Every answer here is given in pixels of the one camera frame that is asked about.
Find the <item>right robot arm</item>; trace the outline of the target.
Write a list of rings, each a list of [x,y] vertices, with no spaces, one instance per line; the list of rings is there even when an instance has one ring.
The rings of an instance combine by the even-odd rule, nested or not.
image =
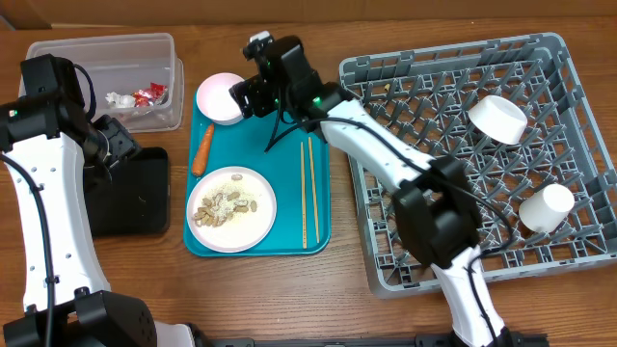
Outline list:
[[[482,199],[474,195],[463,163],[418,151],[373,119],[362,103],[313,69],[296,36],[264,31],[243,48],[257,74],[229,93],[241,115],[289,115],[290,128],[316,134],[369,171],[390,195],[403,247],[432,269],[452,316],[453,342],[503,346],[510,336],[483,276],[478,230]]]

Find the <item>white bowl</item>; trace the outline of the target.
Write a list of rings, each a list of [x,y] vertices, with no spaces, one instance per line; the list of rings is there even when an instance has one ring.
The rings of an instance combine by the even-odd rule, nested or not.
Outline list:
[[[469,109],[471,123],[493,140],[516,145],[527,127],[527,117],[513,102],[487,95]]]

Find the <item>pink plate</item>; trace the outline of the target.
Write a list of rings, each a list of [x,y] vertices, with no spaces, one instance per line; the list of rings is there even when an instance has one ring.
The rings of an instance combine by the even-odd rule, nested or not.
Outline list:
[[[198,197],[215,181],[231,174],[242,174],[249,180],[249,191],[256,195],[257,211],[237,215],[220,227],[197,227],[192,215],[197,211]],[[192,190],[186,205],[190,233],[209,250],[225,254],[240,253],[256,246],[268,235],[276,216],[277,199],[270,183],[261,174],[237,166],[224,167],[203,177]]]

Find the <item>white cup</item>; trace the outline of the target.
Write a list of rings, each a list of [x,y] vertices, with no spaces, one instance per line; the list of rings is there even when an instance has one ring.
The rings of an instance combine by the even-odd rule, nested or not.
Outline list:
[[[565,186],[550,184],[525,200],[519,217],[534,232],[552,232],[568,216],[575,204],[574,194]]]

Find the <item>red snack wrapper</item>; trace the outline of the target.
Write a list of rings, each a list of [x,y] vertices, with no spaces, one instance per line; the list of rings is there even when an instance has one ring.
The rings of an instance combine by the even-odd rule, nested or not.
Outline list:
[[[148,88],[137,90],[131,96],[134,98],[135,107],[148,107],[166,102],[168,94],[166,85],[151,83]]]

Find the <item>pink bowl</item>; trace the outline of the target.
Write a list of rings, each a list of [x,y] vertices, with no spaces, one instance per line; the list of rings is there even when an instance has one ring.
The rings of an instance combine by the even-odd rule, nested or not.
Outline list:
[[[229,72],[213,74],[206,78],[196,92],[200,112],[221,125],[233,125],[241,121],[242,113],[229,90],[243,81],[241,76]]]

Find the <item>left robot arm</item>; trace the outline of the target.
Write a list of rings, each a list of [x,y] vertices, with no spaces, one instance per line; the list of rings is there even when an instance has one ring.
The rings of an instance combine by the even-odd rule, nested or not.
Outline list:
[[[72,61],[45,54],[20,64],[25,94],[1,107],[1,160],[17,195],[26,254],[24,315],[3,327],[9,346],[206,346],[190,323],[155,320],[138,298],[114,293],[97,259],[84,180],[141,148],[97,118]]]

